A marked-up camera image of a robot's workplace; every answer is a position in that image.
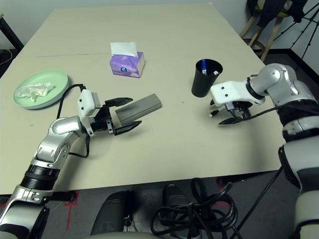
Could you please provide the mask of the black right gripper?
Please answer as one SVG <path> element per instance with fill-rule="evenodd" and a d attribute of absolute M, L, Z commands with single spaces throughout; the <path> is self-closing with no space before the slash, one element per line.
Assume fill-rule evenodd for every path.
<path fill-rule="evenodd" d="M 215 105 L 214 100 L 210 101 L 210 105 Z M 225 108 L 232 114 L 233 117 L 250 117 L 249 108 L 251 107 L 250 102 L 244 101 L 233 101 L 225 104 Z M 241 118 L 228 118 L 219 123 L 219 125 L 232 125 L 242 122 Z"/>

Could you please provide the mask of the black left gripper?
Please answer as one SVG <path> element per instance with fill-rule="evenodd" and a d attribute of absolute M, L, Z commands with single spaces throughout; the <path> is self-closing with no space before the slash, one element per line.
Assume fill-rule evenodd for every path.
<path fill-rule="evenodd" d="M 109 134 L 120 135 L 126 133 L 128 131 L 133 130 L 138 125 L 142 123 L 141 120 L 139 121 L 132 121 L 119 128 L 114 128 L 112 117 L 110 114 L 109 107 L 119 107 L 126 105 L 129 102 L 132 102 L 132 98 L 122 97 L 122 98 L 114 98 L 105 101 L 106 107 L 101 107 L 97 114 L 94 116 L 94 122 L 91 123 L 91 128 L 93 132 L 98 131 L 107 131 Z"/>

